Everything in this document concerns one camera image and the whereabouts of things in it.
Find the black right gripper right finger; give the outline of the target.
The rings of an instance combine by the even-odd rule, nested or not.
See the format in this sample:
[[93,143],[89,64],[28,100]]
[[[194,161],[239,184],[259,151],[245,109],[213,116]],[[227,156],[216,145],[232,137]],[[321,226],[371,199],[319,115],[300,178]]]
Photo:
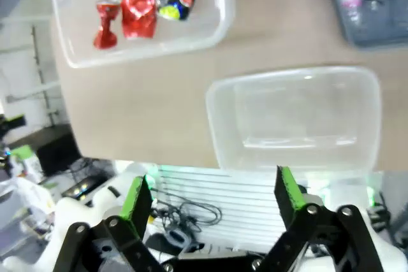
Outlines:
[[331,211],[306,201],[287,166],[277,166],[274,194],[286,231],[255,265],[255,271],[296,271],[311,245],[325,246],[336,271],[382,271],[355,205]]

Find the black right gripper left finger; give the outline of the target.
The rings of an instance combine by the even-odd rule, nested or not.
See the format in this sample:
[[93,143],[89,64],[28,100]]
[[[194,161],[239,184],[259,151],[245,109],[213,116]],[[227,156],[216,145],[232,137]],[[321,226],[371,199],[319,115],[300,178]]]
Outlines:
[[146,178],[137,176],[119,215],[90,226],[70,225],[54,271],[163,271],[143,243],[152,206]]

